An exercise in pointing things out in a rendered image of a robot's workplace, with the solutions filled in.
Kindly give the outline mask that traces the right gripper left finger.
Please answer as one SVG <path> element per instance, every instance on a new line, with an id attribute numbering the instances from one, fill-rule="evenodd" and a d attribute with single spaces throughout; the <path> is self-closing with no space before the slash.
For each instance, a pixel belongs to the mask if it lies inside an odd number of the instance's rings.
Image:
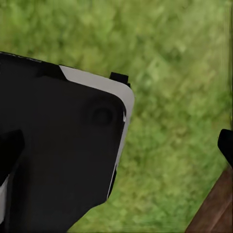
<path id="1" fill-rule="evenodd" d="M 25 149 L 21 129 L 0 134 L 0 187 Z"/>

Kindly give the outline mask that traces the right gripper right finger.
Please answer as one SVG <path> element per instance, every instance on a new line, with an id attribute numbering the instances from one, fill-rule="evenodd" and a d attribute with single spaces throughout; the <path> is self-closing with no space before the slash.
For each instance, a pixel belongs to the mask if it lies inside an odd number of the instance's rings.
<path id="1" fill-rule="evenodd" d="M 222 129 L 217 146 L 233 168 L 233 131 Z"/>

